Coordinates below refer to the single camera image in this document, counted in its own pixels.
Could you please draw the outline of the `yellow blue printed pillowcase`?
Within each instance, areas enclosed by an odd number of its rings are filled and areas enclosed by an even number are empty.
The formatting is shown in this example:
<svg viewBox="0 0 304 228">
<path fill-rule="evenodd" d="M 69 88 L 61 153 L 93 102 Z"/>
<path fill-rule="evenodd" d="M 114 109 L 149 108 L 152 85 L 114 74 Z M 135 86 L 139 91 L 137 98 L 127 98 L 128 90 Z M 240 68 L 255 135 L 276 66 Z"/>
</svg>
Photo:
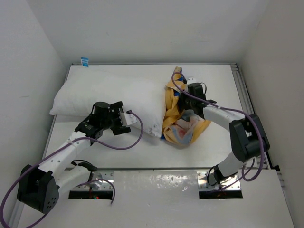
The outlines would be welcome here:
<svg viewBox="0 0 304 228">
<path fill-rule="evenodd" d="M 165 87 L 165 116 L 162 124 L 162 138 L 178 146 L 188 146 L 209 127 L 211 121 L 204 120 L 192 110 L 181 111 L 178 108 L 181 89 L 186 89 L 183 82 L 182 68 L 175 67 L 173 79 Z"/>
</svg>

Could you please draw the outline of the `white pillow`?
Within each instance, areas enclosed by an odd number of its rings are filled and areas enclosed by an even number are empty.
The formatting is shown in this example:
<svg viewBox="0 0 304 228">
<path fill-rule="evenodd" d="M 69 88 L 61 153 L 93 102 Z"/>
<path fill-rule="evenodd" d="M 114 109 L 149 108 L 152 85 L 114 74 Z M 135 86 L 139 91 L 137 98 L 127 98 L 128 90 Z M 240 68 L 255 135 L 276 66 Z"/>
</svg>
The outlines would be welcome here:
<svg viewBox="0 0 304 228">
<path fill-rule="evenodd" d="M 99 73 L 70 75 L 55 96 L 51 115 L 88 116 L 96 102 L 121 101 L 132 110 L 145 133 L 160 138 L 165 114 L 165 84 L 144 78 Z"/>
</svg>

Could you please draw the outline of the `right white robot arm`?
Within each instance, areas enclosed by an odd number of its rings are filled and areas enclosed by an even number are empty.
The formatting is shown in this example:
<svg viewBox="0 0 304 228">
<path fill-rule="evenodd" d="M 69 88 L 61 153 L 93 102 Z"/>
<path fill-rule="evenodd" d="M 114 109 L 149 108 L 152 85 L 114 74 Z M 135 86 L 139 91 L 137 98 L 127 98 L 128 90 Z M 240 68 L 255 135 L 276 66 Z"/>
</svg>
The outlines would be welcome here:
<svg viewBox="0 0 304 228">
<path fill-rule="evenodd" d="M 192 110 L 204 120 L 216 123 L 230 134 L 232 152 L 207 175 L 210 186 L 219 185 L 233 176 L 250 159 L 270 148 L 262 123 L 256 114 L 219 107 L 213 100 L 206 100 L 201 83 L 187 84 L 178 101 L 181 110 Z"/>
</svg>

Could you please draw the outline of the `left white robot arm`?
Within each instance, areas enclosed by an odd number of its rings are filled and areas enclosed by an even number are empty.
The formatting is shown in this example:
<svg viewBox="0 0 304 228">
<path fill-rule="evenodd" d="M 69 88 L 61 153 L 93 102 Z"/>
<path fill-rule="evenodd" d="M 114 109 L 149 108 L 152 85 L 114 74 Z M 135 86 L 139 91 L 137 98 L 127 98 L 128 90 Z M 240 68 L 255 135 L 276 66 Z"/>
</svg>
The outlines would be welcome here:
<svg viewBox="0 0 304 228">
<path fill-rule="evenodd" d="M 59 152 L 49 155 L 37 166 L 23 168 L 17 199 L 33 209 L 48 214 L 59 196 L 91 180 L 97 168 L 89 162 L 75 164 L 77 156 L 98 140 L 105 130 L 114 135 L 129 133 L 130 125 L 137 122 L 131 111 L 123 110 L 123 103 L 96 102 L 88 117 L 79 123 Z"/>
</svg>

